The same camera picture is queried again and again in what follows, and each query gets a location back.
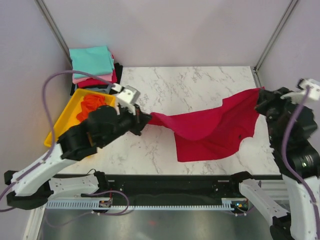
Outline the crimson red t-shirt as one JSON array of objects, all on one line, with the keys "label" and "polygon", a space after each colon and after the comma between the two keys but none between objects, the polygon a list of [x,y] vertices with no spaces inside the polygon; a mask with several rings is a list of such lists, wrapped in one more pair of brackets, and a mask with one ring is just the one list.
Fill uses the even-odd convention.
[{"label": "crimson red t-shirt", "polygon": [[235,154],[243,139],[253,137],[259,114],[259,88],[222,100],[216,108],[177,115],[151,113],[150,125],[174,133],[178,162],[220,160]]}]

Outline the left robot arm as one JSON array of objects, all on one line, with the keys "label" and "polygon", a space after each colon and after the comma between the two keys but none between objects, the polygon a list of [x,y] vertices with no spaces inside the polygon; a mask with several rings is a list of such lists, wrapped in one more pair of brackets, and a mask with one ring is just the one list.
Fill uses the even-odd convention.
[{"label": "left robot arm", "polygon": [[1,194],[14,209],[32,210],[49,200],[66,197],[95,197],[105,195],[110,184],[103,172],[83,177],[56,178],[61,170],[94,155],[114,140],[131,132],[136,136],[152,119],[150,114],[134,105],[135,113],[127,108],[119,112],[103,105],[88,114],[87,119],[72,126],[58,137],[58,141],[42,157],[20,171],[4,174],[10,192]]}]

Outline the yellow plastic tray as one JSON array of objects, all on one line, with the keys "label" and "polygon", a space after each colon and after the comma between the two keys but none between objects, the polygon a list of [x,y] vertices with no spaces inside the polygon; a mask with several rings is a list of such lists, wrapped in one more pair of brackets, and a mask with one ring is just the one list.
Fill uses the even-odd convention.
[{"label": "yellow plastic tray", "polygon": [[83,101],[84,96],[88,94],[98,94],[104,96],[106,103],[105,106],[114,107],[116,105],[116,97],[113,95],[103,94],[87,89],[77,89],[70,98],[64,110],[62,111],[58,120],[54,124],[54,132],[56,139],[63,133],[65,133],[69,128],[81,123],[77,120],[76,116],[78,113],[81,112],[81,102]]}]

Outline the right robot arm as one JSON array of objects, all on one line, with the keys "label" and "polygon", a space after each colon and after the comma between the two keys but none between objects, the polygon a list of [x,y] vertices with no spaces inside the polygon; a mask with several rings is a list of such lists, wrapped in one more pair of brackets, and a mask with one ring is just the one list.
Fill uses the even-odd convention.
[{"label": "right robot arm", "polygon": [[261,89],[255,110],[265,116],[273,157],[285,183],[290,210],[282,208],[250,175],[239,192],[261,213],[274,240],[320,238],[320,154],[309,138],[318,129],[313,110],[305,105],[311,88],[297,92],[282,87]]}]

